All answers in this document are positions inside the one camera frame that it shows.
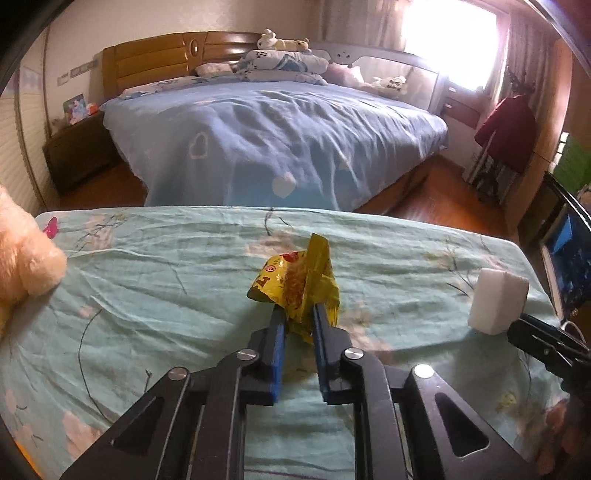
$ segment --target yellow snack wrapper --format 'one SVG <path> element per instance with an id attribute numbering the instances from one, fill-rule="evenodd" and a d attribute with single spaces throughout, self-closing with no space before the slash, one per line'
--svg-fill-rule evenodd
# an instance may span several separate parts
<path id="1" fill-rule="evenodd" d="M 339 287 L 330 263 L 329 241 L 313 233 L 307 250 L 271 257 L 246 296 L 285 308 L 290 332 L 312 343 L 314 304 L 324 303 L 332 326 L 339 314 Z"/>

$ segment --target white sponge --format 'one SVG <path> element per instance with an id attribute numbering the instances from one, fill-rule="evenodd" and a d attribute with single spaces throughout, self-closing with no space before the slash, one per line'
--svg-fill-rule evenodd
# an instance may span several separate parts
<path id="1" fill-rule="evenodd" d="M 529 289 L 527 278 L 483 268 L 474 289 L 468 325 L 489 335 L 506 331 L 523 312 Z"/>

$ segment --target window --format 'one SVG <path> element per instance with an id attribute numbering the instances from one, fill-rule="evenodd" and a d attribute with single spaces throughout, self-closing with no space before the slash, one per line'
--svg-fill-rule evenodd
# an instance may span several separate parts
<path id="1" fill-rule="evenodd" d="M 406 52 L 432 62 L 452 82 L 486 87 L 499 44 L 494 13 L 460 0 L 414 0 L 402 34 Z"/>
<path id="2" fill-rule="evenodd" d="M 564 153 L 564 147 L 566 146 L 566 141 L 568 139 L 569 139 L 568 132 L 562 132 L 560 134 L 560 140 L 558 141 L 558 148 L 556 149 L 556 154 L 554 155 L 554 158 L 550 162 L 550 166 L 548 168 L 548 171 L 550 173 L 552 173 L 554 171 L 554 169 L 556 168 L 556 165 L 558 165 L 558 162 L 562 158 L 562 154 Z"/>

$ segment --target picture frame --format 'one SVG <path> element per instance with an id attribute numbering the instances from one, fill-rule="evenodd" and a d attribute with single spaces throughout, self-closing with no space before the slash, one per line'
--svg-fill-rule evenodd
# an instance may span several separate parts
<path id="1" fill-rule="evenodd" d="M 64 102 L 64 113 L 68 125 L 74 125 L 88 116 L 88 108 L 84 95 L 76 95 Z"/>

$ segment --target nightstand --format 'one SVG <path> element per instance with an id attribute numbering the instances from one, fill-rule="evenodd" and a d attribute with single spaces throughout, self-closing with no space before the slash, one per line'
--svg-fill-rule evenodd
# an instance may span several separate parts
<path id="1" fill-rule="evenodd" d="M 60 194 L 121 161 L 103 117 L 98 112 L 69 125 L 45 144 L 47 166 Z"/>

